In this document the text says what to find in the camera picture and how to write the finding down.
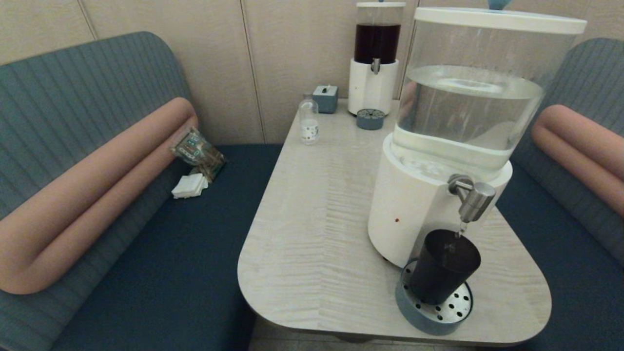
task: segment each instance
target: black plastic cup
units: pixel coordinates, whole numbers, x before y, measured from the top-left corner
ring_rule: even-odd
[[[450,230],[427,234],[421,248],[410,289],[425,304],[443,303],[481,265],[477,247]]]

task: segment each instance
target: metal tap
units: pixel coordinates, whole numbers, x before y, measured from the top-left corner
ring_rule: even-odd
[[[375,73],[375,76],[377,76],[377,73],[379,73],[380,68],[381,68],[381,59],[373,59],[373,63],[371,63],[371,71]]]
[[[464,174],[454,174],[448,181],[449,192],[462,201],[459,217],[464,223],[479,220],[487,206],[496,196],[496,190],[487,183],[473,183]]]

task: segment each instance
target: dispenser lid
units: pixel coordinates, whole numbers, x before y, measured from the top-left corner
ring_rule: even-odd
[[[404,2],[358,2],[356,7],[405,7]]]
[[[418,7],[414,19],[421,22],[550,34],[581,34],[587,21],[519,11],[461,7]]]

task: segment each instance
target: perforated metal drip tray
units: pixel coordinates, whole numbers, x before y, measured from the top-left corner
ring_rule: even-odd
[[[408,263],[401,272],[396,287],[396,303],[403,316],[416,328],[427,334],[446,335],[458,328],[472,310],[472,292],[463,283],[446,301],[429,305],[420,301],[409,288],[409,280],[416,261]]]

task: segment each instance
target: gray ribbed backrest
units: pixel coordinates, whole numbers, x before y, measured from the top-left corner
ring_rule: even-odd
[[[591,39],[573,48],[537,114],[554,104],[565,105],[624,136],[624,42]],[[624,158],[622,150],[613,152]],[[529,132],[518,144],[512,160],[546,188],[624,266],[622,217],[538,149]]]
[[[157,36],[138,32],[0,67],[0,218],[174,97],[182,70]],[[170,165],[60,281],[32,295],[0,291],[0,346],[47,350],[119,255],[170,196]]]

